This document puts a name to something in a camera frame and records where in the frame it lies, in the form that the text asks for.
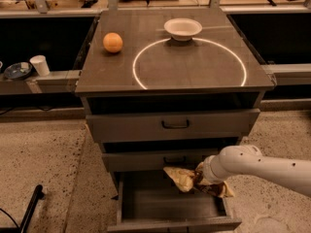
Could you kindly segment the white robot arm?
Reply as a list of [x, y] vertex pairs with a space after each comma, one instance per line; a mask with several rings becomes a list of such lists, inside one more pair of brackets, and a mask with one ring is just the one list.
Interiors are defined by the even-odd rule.
[[255, 176], [311, 197], [311, 162], [264, 156], [253, 145], [229, 146], [202, 164], [203, 177], [212, 184], [237, 175]]

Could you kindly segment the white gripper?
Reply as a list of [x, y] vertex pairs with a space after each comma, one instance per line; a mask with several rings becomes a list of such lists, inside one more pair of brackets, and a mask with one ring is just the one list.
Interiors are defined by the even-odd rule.
[[[207, 157], [200, 162], [196, 168], [196, 173], [203, 173], [204, 178], [210, 183], [222, 183], [229, 177], [229, 172], [223, 167], [220, 158], [217, 155]], [[196, 184], [195, 189], [208, 193], [211, 191], [211, 185]]]

